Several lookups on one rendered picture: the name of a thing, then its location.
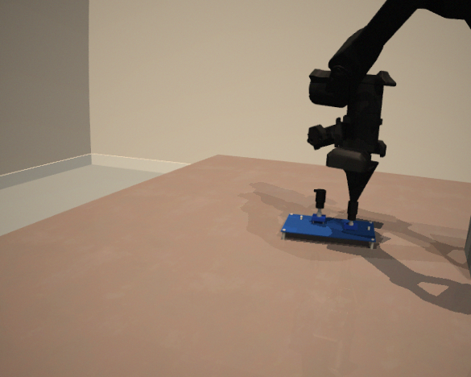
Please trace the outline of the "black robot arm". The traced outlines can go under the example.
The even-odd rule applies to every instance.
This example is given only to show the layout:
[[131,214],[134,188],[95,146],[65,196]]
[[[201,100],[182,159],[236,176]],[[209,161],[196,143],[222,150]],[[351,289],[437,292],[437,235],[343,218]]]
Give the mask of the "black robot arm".
[[[383,45],[414,14],[426,9],[447,19],[465,20],[471,30],[471,0],[386,0],[370,22],[351,35],[328,63],[331,71],[314,68],[309,75],[309,98],[318,106],[362,113],[381,113],[384,85],[395,87],[387,71],[367,74]],[[308,143],[315,151],[334,144],[343,147],[345,122],[309,127]],[[339,146],[338,146],[339,145]]]

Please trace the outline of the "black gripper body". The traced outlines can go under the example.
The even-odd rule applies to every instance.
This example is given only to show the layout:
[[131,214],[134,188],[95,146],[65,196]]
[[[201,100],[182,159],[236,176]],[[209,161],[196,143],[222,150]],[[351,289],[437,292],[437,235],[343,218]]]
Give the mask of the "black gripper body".
[[362,113],[347,110],[345,140],[343,147],[336,147],[327,154],[326,166],[351,172],[367,172],[370,168],[371,154],[386,155],[386,144],[378,139],[379,126],[382,125],[381,113]]

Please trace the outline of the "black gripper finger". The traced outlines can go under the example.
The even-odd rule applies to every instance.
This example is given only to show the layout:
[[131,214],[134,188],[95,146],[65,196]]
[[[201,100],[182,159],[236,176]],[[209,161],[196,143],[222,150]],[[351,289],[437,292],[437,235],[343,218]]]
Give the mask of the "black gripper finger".
[[354,202],[354,203],[357,202],[373,170],[374,170],[374,166],[371,166],[371,165],[370,165],[369,170],[364,173],[351,172],[351,171],[344,170],[346,173],[347,181],[348,181],[349,197],[350,197],[351,202]]
[[374,173],[376,167],[378,166],[378,161],[373,161],[373,160],[371,160],[371,161],[370,161],[370,165],[371,165],[371,166],[374,166],[374,170],[371,172],[370,177],[369,177],[369,179],[367,180],[366,184],[368,183],[368,181],[370,180],[370,178],[371,178],[372,174]]

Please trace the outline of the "blue circuit board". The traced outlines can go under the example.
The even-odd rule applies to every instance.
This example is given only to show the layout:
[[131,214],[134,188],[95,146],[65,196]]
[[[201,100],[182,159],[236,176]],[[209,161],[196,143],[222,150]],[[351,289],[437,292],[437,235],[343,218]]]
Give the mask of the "blue circuit board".
[[312,216],[298,215],[290,213],[281,232],[283,239],[286,233],[308,234],[328,238],[346,238],[371,242],[370,249],[373,250],[375,235],[373,222],[355,221],[358,209],[358,202],[348,203],[348,219],[334,217],[325,217],[321,215],[324,208],[325,194],[324,189],[314,189],[316,193],[317,214]]

